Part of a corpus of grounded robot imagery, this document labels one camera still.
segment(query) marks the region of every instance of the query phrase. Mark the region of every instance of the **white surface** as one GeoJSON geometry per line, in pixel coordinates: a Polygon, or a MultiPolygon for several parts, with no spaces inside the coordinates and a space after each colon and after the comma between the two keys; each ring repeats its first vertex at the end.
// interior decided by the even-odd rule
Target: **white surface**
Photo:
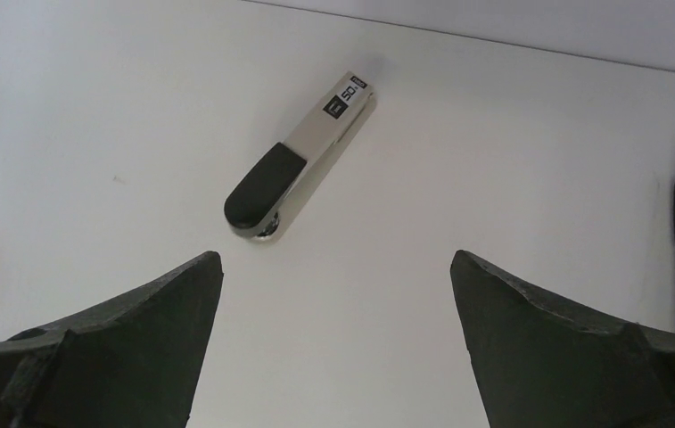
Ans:
{"type": "Polygon", "coordinates": [[[0,5],[0,340],[202,251],[190,427],[484,427],[467,249],[675,331],[675,75],[218,2],[0,5]],[[354,70],[379,105],[274,246],[228,193],[354,70]]]}
{"type": "Polygon", "coordinates": [[[260,1],[675,70],[669,1],[260,1]]]}

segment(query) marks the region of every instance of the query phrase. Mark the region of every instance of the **white tabletop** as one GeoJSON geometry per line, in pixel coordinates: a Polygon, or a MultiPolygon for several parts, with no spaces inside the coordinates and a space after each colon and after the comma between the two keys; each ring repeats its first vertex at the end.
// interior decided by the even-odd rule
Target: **white tabletop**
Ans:
{"type": "Polygon", "coordinates": [[[0,13],[0,340],[205,250],[226,272],[190,427],[484,427],[467,249],[675,331],[675,74],[272,6],[0,13]],[[379,103],[286,234],[226,196],[346,70],[379,103]]]}

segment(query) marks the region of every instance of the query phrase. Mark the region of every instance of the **label on stapler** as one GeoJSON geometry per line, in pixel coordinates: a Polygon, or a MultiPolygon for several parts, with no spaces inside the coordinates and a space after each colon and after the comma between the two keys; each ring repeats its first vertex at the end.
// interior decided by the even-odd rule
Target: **label on stapler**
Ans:
{"type": "Polygon", "coordinates": [[[329,103],[324,107],[324,111],[329,113],[333,118],[339,119],[365,88],[366,83],[360,78],[353,76],[337,91],[337,95],[329,100],[329,103]]]}

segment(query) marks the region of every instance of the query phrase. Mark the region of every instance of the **black label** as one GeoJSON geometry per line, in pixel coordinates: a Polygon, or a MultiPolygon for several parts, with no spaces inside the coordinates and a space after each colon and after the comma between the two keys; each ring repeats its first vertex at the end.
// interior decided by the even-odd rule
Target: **black label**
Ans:
{"type": "Polygon", "coordinates": [[[362,88],[366,89],[366,82],[364,82],[360,78],[357,78],[357,77],[353,76],[352,78],[350,78],[350,81],[355,83],[356,85],[361,86],[362,88]]]}
{"type": "Polygon", "coordinates": [[[324,108],[324,111],[329,113],[329,115],[335,119],[339,119],[346,110],[348,110],[348,104],[341,100],[337,95],[335,95],[324,108]]]}

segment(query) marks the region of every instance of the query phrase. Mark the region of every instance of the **dark line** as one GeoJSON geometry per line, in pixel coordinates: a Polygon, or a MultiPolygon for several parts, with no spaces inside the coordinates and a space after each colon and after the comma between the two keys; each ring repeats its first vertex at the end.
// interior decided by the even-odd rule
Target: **dark line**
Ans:
{"type": "Polygon", "coordinates": [[[565,52],[565,51],[558,51],[556,49],[550,49],[548,47],[522,45],[520,43],[506,42],[504,40],[497,40],[495,38],[486,38],[486,37],[479,37],[479,36],[471,36],[471,35],[466,35],[466,34],[453,33],[451,31],[444,31],[444,30],[441,30],[441,29],[424,29],[424,28],[421,28],[421,27],[416,27],[416,26],[408,25],[408,24],[398,24],[398,23],[394,23],[394,22],[379,21],[379,20],[374,20],[374,19],[371,19],[371,18],[360,18],[360,17],[357,17],[357,16],[350,16],[350,15],[345,15],[345,14],[342,14],[342,13],[316,11],[316,10],[313,10],[313,9],[306,9],[305,7],[299,7],[299,6],[287,6],[287,5],[283,5],[283,4],[271,4],[271,3],[266,3],[263,0],[241,0],[241,1],[246,2],[246,3],[265,4],[267,6],[281,7],[283,9],[292,9],[294,11],[312,12],[312,13],[319,13],[319,14],[322,14],[322,15],[337,16],[337,17],[340,17],[340,18],[350,18],[350,19],[359,20],[359,21],[375,22],[375,23],[378,23],[378,24],[392,25],[392,26],[396,26],[396,27],[403,27],[403,28],[406,28],[406,29],[420,29],[422,31],[430,31],[432,33],[439,33],[439,34],[444,34],[444,35],[448,35],[448,36],[456,36],[456,37],[470,38],[472,40],[481,40],[482,42],[497,43],[499,45],[524,47],[526,49],[533,49],[535,51],[547,52],[547,53],[550,53],[550,54],[562,54],[562,55],[572,56],[572,57],[575,57],[575,58],[585,58],[585,59],[588,59],[588,60],[610,62],[612,64],[628,65],[630,67],[637,67],[637,68],[640,68],[640,69],[665,71],[665,72],[668,72],[668,73],[674,73],[675,74],[675,69],[669,69],[669,68],[666,68],[666,67],[658,67],[656,65],[637,64],[635,62],[613,60],[613,59],[609,59],[609,58],[602,58],[602,57],[599,57],[599,56],[586,55],[586,54],[582,54],[582,53],[570,53],[570,52],[565,52]]]}

